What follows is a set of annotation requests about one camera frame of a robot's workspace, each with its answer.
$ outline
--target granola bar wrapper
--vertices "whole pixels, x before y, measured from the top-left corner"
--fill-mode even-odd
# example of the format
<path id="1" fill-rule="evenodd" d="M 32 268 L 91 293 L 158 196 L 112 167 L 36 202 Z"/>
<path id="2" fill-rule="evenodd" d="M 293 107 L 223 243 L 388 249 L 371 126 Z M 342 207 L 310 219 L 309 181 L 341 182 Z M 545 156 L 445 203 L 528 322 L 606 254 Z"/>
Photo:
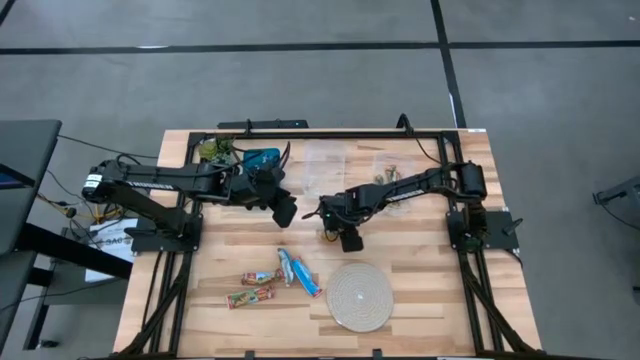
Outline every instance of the granola bar wrapper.
<path id="1" fill-rule="evenodd" d="M 257 289 L 237 292 L 227 295 L 227 307 L 229 310 L 240 306 L 255 304 L 257 302 L 268 300 L 276 295 L 276 291 L 271 285 L 259 287 Z"/>
<path id="2" fill-rule="evenodd" d="M 242 285 L 264 285 L 270 282 L 280 281 L 283 278 L 284 274 L 282 273 L 282 269 L 276 269 L 276 271 L 272 272 L 245 273 L 242 275 L 240 282 Z"/>

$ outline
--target beige placemat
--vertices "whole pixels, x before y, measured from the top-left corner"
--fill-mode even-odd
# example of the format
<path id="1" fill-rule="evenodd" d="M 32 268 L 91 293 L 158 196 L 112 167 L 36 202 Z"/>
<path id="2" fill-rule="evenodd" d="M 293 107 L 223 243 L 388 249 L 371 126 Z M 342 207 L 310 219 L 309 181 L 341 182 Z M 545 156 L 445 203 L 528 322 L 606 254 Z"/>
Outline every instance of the beige placemat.
<path id="1" fill-rule="evenodd" d="M 393 291 L 382 271 L 364 263 L 338 269 L 327 284 L 327 305 L 336 322 L 355 332 L 384 325 L 393 312 Z"/>

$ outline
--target wooden table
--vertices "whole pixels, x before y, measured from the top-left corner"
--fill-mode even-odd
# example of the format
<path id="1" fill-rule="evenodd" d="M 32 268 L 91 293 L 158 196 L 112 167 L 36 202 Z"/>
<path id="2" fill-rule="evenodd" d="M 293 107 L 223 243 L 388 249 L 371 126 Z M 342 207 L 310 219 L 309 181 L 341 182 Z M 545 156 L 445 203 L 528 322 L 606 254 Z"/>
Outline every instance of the wooden table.
<path id="1" fill-rule="evenodd" d="M 183 165 L 189 132 L 165 132 L 160 166 Z M 487 133 L 460 130 L 460 138 L 465 161 L 471 160 L 484 168 L 489 191 L 485 207 L 504 207 Z M 314 140 L 291 140 L 283 187 L 298 197 L 298 213 L 289 228 L 278 228 L 270 211 L 248 212 L 244 208 L 205 205 L 204 233 L 191 268 L 178 355 L 243 356 L 246 350 L 255 350 L 257 356 L 371 356 L 374 348 L 381 348 L 385 356 L 474 354 L 458 260 L 450 248 L 445 224 L 446 199 L 439 195 L 421 196 L 410 200 L 409 211 L 402 217 L 376 215 L 359 228 L 364 251 L 343 253 L 339 242 L 328 243 L 320 238 L 322 223 L 318 217 L 301 220 L 302 215 L 318 205 L 317 198 L 305 196 L 302 180 L 309 171 L 305 163 L 309 141 Z M 326 141 L 332 142 L 320 145 L 346 149 L 344 188 L 372 182 L 373 162 L 380 154 L 409 158 L 414 173 L 437 166 L 422 154 L 415 140 Z M 242 140 L 235 145 L 283 150 L 286 142 Z M 421 142 L 428 153 L 438 157 L 435 141 Z M 175 204 L 174 193 L 156 191 L 153 198 L 167 206 Z M 386 273 L 394 291 L 395 307 L 390 321 L 376 332 L 352 333 L 335 323 L 324 296 L 311 298 L 297 282 L 291 288 L 278 284 L 272 300 L 228 310 L 225 295 L 243 289 L 239 282 L 244 272 L 269 271 L 278 266 L 278 247 L 301 256 L 321 287 L 344 264 L 375 265 Z M 496 305 L 522 338 L 539 348 L 520 265 L 504 251 L 485 254 Z M 115 351 L 128 345 L 140 329 L 155 258 L 155 253 L 149 253 L 135 260 Z M 151 304 L 153 310 L 156 299 Z M 486 314 L 482 306 L 478 308 L 485 347 L 490 349 Z M 166 319 L 172 316 L 170 309 Z M 170 323 L 165 321 L 161 350 L 167 349 Z"/>

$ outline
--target white label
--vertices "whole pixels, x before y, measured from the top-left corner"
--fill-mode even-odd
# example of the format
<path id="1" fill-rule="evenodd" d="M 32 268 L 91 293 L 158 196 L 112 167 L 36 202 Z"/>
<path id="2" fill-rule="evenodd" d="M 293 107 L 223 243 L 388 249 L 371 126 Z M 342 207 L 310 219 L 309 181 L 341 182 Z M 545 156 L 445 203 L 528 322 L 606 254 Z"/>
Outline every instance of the white label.
<path id="1" fill-rule="evenodd" d="M 142 187 L 147 189 L 173 190 L 174 187 L 165 184 L 143 183 L 138 181 L 127 181 L 127 184 L 133 187 Z"/>
<path id="2" fill-rule="evenodd" d="M 398 200 L 406 199 L 406 198 L 413 197 L 413 196 L 420 195 L 420 194 L 424 194 L 424 190 L 418 189 L 418 190 L 410 191 L 410 192 L 408 192 L 406 194 L 400 194 L 400 195 L 392 196 L 392 197 L 387 198 L 387 202 L 398 201 Z"/>
<path id="3" fill-rule="evenodd" d="M 92 188 L 97 188 L 98 185 L 100 185 L 99 181 L 86 181 L 84 183 L 84 187 L 92 187 Z"/>

